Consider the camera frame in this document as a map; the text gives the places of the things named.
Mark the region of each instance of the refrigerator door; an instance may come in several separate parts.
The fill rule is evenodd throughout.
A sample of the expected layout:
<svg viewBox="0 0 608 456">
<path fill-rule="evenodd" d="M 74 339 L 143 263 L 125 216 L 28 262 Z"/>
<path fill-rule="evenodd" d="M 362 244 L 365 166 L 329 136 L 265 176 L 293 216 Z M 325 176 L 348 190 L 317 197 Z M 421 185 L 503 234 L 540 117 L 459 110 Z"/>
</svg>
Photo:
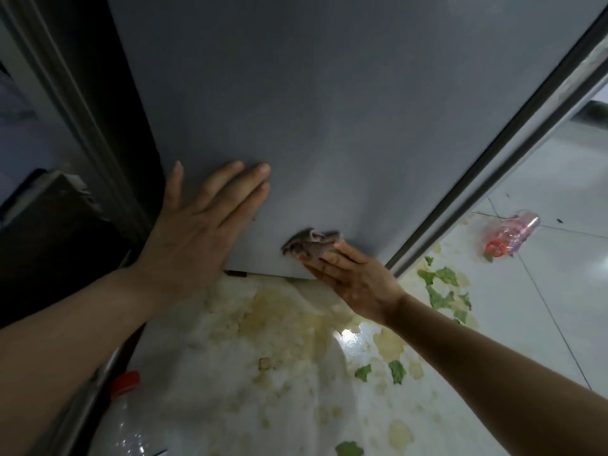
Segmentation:
<svg viewBox="0 0 608 456">
<path fill-rule="evenodd" d="M 302 277 L 306 227 L 391 260 L 606 5 L 108 1 L 165 170 L 272 165 L 227 268 Z"/>
</svg>

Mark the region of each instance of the bottle cap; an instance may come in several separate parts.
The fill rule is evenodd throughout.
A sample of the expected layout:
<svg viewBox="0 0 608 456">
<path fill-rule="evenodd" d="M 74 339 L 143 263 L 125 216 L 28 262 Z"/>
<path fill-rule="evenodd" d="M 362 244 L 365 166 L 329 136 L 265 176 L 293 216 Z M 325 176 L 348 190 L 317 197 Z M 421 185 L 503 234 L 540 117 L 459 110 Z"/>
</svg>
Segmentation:
<svg viewBox="0 0 608 456">
<path fill-rule="evenodd" d="M 139 384 L 139 380 L 138 371 L 127 371 L 121 374 L 110 383 L 110 399 L 113 400 L 120 395 L 132 391 Z"/>
<path fill-rule="evenodd" d="M 486 243 L 486 249 L 483 251 L 484 254 L 491 256 L 492 258 L 499 258 L 504 256 L 508 252 L 506 245 L 498 240 L 490 240 Z"/>
</svg>

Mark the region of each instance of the person's left hand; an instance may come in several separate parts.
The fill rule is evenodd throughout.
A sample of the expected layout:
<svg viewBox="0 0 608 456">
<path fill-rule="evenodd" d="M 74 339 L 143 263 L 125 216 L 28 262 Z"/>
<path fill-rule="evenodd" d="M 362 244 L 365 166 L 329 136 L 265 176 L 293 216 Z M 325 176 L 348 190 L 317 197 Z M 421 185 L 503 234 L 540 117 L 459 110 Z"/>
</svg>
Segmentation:
<svg viewBox="0 0 608 456">
<path fill-rule="evenodd" d="M 203 182 L 194 201 L 182 206 L 184 168 L 167 179 L 161 214 L 129 276 L 164 303 L 207 289 L 222 272 L 228 252 L 262 205 L 270 184 L 263 163 L 227 184 L 244 169 L 234 161 Z"/>
</svg>

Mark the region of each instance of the pink plastic bottle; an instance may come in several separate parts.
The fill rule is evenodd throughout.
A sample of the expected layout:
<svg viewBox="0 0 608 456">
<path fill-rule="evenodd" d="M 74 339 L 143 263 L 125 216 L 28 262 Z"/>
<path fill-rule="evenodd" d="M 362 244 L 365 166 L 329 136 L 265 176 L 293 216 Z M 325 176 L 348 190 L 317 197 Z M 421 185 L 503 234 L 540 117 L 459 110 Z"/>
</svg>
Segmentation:
<svg viewBox="0 0 608 456">
<path fill-rule="evenodd" d="M 518 211 L 514 216 L 502 221 L 496 230 L 490 232 L 484 255 L 492 258 L 513 256 L 540 224 L 541 219 L 538 214 L 526 210 Z"/>
</svg>

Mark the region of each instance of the plastic bottle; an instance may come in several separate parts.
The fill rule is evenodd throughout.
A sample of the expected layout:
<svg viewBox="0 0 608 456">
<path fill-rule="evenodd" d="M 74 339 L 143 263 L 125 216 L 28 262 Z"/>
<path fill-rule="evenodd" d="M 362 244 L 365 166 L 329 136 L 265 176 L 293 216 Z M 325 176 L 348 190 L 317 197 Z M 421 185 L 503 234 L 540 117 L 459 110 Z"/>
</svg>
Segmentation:
<svg viewBox="0 0 608 456">
<path fill-rule="evenodd" d="M 153 429 L 133 404 L 133 391 L 139 385 L 137 371 L 127 371 L 110 384 L 110 408 L 91 441 L 89 456 L 168 455 L 162 432 Z"/>
<path fill-rule="evenodd" d="M 538 214 L 527 210 L 518 211 L 514 216 L 503 220 L 498 228 L 490 233 L 484 256 L 513 256 L 540 224 L 541 218 Z"/>
</svg>

